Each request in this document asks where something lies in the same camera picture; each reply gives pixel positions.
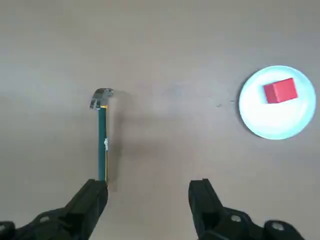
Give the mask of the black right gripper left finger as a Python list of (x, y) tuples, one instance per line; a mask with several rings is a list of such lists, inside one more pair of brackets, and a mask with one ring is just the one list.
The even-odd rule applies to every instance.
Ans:
[(0, 222), (2, 240), (88, 240), (108, 202), (104, 180), (89, 179), (66, 206), (45, 211), (30, 223), (16, 227)]

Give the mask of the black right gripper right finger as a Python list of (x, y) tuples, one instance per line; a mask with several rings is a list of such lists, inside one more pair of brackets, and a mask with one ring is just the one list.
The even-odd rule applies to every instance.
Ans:
[(302, 240), (291, 224), (268, 220), (264, 226), (255, 224), (240, 210), (225, 207), (206, 178), (192, 180), (188, 201), (199, 240)]

